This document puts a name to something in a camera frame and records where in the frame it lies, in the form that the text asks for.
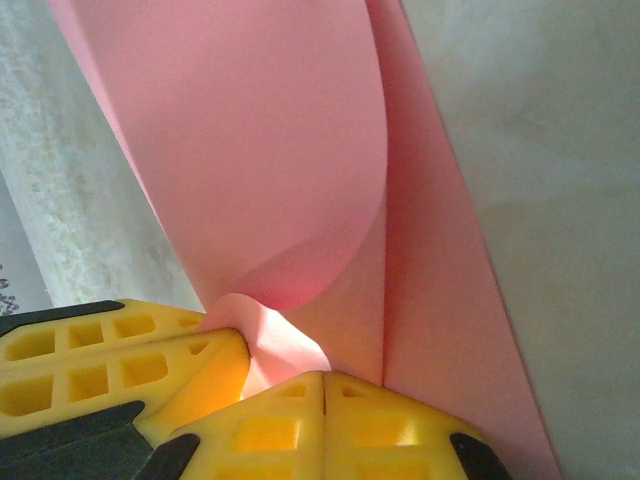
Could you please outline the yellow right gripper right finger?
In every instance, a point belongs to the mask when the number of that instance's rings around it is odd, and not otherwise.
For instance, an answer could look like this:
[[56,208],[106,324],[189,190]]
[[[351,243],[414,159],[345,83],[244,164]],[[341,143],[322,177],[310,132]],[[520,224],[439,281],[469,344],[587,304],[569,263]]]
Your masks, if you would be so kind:
[[324,375],[326,479],[509,479],[471,424],[344,373]]

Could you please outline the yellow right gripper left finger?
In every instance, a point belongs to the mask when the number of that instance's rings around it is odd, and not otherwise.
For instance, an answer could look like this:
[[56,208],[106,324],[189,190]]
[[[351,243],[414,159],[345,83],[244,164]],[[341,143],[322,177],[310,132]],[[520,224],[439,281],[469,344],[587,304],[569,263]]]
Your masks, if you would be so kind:
[[324,381],[307,372],[188,424],[139,479],[321,479]]

